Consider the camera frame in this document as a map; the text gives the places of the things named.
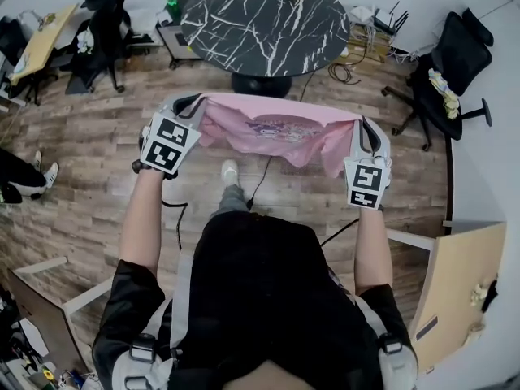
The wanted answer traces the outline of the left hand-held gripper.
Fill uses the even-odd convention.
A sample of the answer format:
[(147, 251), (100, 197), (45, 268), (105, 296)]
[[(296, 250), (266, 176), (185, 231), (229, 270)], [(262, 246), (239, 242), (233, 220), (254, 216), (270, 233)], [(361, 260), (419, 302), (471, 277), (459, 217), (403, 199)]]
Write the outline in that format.
[(198, 130), (206, 111), (201, 93), (173, 93), (152, 116), (145, 133), (140, 160), (174, 174), (202, 133)]

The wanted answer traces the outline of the pink sweatshirt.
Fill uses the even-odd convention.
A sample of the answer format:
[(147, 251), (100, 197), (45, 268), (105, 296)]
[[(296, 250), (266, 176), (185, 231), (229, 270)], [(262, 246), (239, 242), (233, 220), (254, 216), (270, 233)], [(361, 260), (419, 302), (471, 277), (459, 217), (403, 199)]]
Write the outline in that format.
[(225, 140), (241, 153), (285, 158), (301, 168), (316, 154), (336, 178), (360, 115), (334, 107), (238, 93), (206, 93), (199, 143)]

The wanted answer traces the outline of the person's right forearm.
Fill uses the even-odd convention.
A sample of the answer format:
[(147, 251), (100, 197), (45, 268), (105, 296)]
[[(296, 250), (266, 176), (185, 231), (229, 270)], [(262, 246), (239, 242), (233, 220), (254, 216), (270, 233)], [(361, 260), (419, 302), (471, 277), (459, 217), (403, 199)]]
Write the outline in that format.
[(384, 216), (380, 210), (361, 208), (354, 257), (354, 284), (357, 295), (393, 283), (393, 266)]

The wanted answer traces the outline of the person's left forearm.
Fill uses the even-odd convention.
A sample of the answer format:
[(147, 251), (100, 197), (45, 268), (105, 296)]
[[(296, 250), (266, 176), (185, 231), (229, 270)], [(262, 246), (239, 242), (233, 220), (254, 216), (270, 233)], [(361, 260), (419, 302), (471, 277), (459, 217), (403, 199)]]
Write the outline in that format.
[(141, 170), (123, 221), (119, 258), (157, 275), (162, 247), (163, 173)]

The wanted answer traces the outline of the person's left hand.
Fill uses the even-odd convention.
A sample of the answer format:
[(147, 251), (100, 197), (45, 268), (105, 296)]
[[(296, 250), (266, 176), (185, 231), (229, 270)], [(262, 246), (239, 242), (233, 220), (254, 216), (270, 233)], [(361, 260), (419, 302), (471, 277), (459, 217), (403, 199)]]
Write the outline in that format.
[[(139, 133), (139, 138), (138, 138), (138, 149), (139, 149), (139, 152), (142, 151), (143, 149), (143, 145), (144, 145), (144, 139), (145, 139), (145, 133), (146, 131), (148, 130), (149, 128), (147, 126), (144, 126), (141, 130), (140, 130), (140, 133)], [(159, 169), (157, 168), (154, 168), (154, 167), (151, 167), (150, 165), (148, 164), (145, 164), (143, 163), (139, 158), (134, 160), (132, 162), (132, 165), (131, 165), (131, 168), (132, 168), (132, 171), (135, 173), (135, 174), (139, 174), (141, 170), (155, 170), (155, 171), (160, 171)], [(176, 179), (179, 175), (179, 172), (176, 171), (174, 174), (168, 174), (164, 171), (161, 171), (162, 172), (162, 176), (163, 176), (163, 179), (165, 180), (173, 180), (173, 179)]]

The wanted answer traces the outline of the pale yellow flower bouquet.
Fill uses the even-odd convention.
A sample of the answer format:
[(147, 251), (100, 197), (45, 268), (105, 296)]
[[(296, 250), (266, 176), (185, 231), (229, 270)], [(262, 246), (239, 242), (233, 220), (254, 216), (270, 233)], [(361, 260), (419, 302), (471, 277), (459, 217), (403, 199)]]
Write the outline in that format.
[(459, 115), (460, 102), (458, 96), (449, 88), (448, 82), (439, 71), (430, 68), (428, 77), (432, 86), (443, 98), (443, 106), (448, 119), (455, 120)]

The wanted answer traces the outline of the white plastic box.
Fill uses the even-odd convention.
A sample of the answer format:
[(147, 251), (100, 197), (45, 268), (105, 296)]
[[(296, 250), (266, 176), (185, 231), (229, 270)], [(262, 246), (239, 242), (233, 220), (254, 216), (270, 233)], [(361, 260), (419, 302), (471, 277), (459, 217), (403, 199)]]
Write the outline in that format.
[(157, 13), (147, 9), (128, 10), (132, 31), (137, 36), (147, 35), (153, 38), (156, 34)]

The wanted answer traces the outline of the person's left leg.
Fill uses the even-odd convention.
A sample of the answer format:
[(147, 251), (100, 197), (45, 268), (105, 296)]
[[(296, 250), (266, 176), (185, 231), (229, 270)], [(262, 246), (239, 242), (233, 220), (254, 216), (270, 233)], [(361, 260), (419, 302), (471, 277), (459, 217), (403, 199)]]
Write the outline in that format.
[(249, 208), (242, 187), (237, 184), (231, 184), (224, 189), (219, 207), (214, 212), (214, 216), (235, 211), (248, 212)]

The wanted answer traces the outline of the person's leg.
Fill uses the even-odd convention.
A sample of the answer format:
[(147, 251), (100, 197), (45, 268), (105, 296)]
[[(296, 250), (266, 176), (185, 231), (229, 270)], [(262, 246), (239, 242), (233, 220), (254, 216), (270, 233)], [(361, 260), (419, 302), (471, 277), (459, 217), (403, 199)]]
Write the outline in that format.
[(214, 216), (235, 211), (248, 212), (249, 208), (242, 187), (237, 184), (231, 184), (224, 189), (219, 207), (214, 212)]
[(0, 184), (7, 183), (44, 188), (46, 179), (33, 165), (0, 148)]

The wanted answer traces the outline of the round black marble table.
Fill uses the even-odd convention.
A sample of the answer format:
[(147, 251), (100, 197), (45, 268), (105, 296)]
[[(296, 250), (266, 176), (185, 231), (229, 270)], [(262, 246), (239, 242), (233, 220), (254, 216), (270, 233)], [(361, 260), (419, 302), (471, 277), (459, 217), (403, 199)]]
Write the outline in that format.
[(336, 60), (350, 35), (339, 0), (188, 0), (180, 25), (195, 54), (231, 73), (235, 92), (273, 98)]

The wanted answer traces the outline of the white flower bunch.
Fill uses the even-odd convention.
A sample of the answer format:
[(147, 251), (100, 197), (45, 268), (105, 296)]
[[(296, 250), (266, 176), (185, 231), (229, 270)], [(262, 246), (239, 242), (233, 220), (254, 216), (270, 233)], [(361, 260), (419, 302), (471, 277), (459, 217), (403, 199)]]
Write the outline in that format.
[(86, 28), (77, 35), (77, 52), (79, 54), (92, 54), (93, 48), (93, 34), (90, 28)]

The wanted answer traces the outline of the white router with black antennas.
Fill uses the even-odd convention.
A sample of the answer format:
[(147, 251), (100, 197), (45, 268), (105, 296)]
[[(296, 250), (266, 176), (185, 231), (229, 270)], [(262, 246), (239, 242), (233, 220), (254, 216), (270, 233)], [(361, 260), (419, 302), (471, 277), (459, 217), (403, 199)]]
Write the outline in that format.
[(390, 11), (385, 11), (380, 8), (375, 9), (373, 25), (376, 29), (389, 36), (397, 35), (410, 15), (408, 11), (404, 11), (399, 16), (396, 15), (395, 11), (399, 3), (400, 2), (397, 2)]

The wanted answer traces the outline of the light wooden desk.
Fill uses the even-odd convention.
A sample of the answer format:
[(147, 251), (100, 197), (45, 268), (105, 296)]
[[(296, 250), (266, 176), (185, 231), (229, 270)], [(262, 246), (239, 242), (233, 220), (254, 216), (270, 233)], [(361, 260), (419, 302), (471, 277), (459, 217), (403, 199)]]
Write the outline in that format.
[[(39, 84), (44, 79), (44, 71), (49, 64), (52, 51), (62, 31), (77, 9), (77, 3), (67, 6), (65, 9), (55, 13), (56, 19), (51, 25), (46, 26), (42, 31), (37, 29), (28, 40), (28, 44), (15, 65), (14, 71), (9, 75), (12, 87), (18, 85), (22, 79), (28, 77), (32, 79), (31, 90), (33, 91), (33, 97), (30, 97), (30, 92), (27, 93), (27, 96), (28, 100), (33, 100), (37, 106), (40, 105), (37, 100)], [(30, 11), (30, 13), (38, 21), (40, 16), (35, 11)]]

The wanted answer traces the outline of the small cream flower bunch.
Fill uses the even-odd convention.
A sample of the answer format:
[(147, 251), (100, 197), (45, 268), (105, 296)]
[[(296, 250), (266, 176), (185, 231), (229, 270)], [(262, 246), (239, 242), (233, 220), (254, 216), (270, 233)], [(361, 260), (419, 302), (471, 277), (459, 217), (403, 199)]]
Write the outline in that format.
[(482, 284), (476, 284), (471, 291), (470, 295), (470, 305), (471, 306), (483, 306), (486, 298), (488, 296), (488, 287)]

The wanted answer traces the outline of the grey backpack harness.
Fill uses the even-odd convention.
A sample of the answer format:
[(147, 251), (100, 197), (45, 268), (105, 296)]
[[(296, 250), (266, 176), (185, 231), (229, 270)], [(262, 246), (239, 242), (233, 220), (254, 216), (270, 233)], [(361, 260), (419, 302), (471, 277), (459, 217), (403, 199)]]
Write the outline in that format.
[[(178, 344), (189, 329), (189, 294), (193, 257), (182, 255), (173, 297), (165, 300), (150, 318), (140, 334), (145, 341), (132, 342), (131, 348), (120, 355), (112, 373), (113, 390), (167, 390), (170, 378), (179, 370), (181, 351)], [(395, 340), (383, 321), (359, 296), (348, 294), (349, 300), (363, 313), (379, 339), (379, 367), (384, 390), (414, 390), (418, 377), (418, 359), (414, 351)], [(162, 325), (163, 315), (171, 309), (171, 357), (163, 361), (153, 349)]]

